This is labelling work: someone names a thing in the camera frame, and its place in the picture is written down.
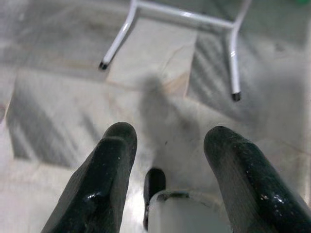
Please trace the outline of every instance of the white metal frame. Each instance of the white metal frame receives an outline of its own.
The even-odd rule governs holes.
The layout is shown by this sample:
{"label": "white metal frame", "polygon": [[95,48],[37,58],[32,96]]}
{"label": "white metal frame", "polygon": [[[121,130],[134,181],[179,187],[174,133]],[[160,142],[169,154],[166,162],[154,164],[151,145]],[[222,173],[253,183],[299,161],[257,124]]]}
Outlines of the white metal frame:
{"label": "white metal frame", "polygon": [[229,60],[230,60],[230,72],[231,72],[231,90],[232,97],[235,101],[240,100],[240,77],[239,77],[239,68],[238,68],[238,58],[237,58],[237,39],[240,27],[244,20],[244,17],[247,13],[247,10],[251,4],[252,0],[243,0],[239,14],[234,22],[210,17],[206,15],[202,15],[195,12],[189,12],[185,10],[181,10],[175,7],[167,6],[164,4],[159,4],[150,1],[144,0],[131,0],[130,10],[125,20],[125,23],[122,25],[117,37],[113,41],[111,47],[108,52],[104,56],[102,62],[99,65],[100,69],[107,69],[109,63],[111,62],[113,56],[116,54],[117,49],[120,47],[121,42],[125,38],[128,33],[129,28],[131,27],[134,17],[136,15],[137,9],[147,9],[156,12],[165,13],[171,16],[177,17],[185,17],[192,21],[214,24],[219,27],[223,27],[231,30],[230,32],[230,40],[229,40]]}

